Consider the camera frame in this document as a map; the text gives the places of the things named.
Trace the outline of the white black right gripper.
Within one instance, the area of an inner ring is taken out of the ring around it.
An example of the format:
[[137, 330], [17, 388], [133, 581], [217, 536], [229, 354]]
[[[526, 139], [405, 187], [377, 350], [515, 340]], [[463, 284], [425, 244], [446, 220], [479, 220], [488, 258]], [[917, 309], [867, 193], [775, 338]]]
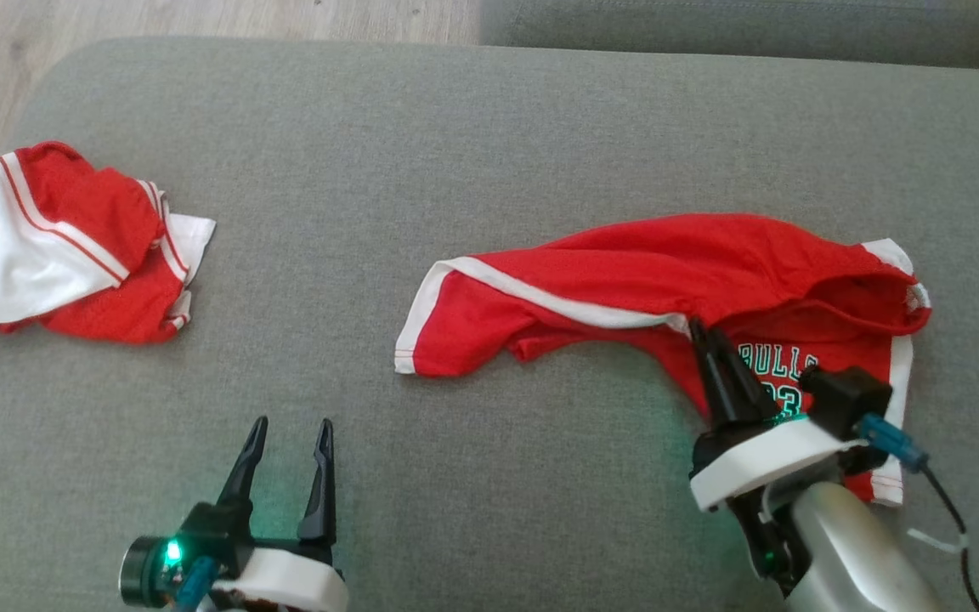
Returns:
[[758, 423], [731, 423], [775, 423], [781, 410], [727, 334], [700, 318], [688, 325], [710, 426], [718, 428], [695, 450], [733, 442], [692, 473], [697, 507], [734, 516], [751, 573], [785, 598], [866, 598], [869, 580], [852, 538], [867, 513], [844, 488], [840, 462], [867, 443], [840, 440], [812, 421], [766, 431]]

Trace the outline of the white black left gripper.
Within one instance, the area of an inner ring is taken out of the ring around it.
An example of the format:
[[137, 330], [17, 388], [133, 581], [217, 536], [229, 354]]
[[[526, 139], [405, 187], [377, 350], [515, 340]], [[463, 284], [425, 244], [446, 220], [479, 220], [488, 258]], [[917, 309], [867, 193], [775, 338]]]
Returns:
[[348, 587], [331, 550], [337, 542], [333, 422], [321, 422], [309, 502], [292, 540], [250, 532], [250, 493], [268, 427], [268, 416], [252, 424], [215, 504], [195, 504], [170, 537], [139, 537], [128, 547], [119, 573], [124, 604], [163, 611], [346, 611]]

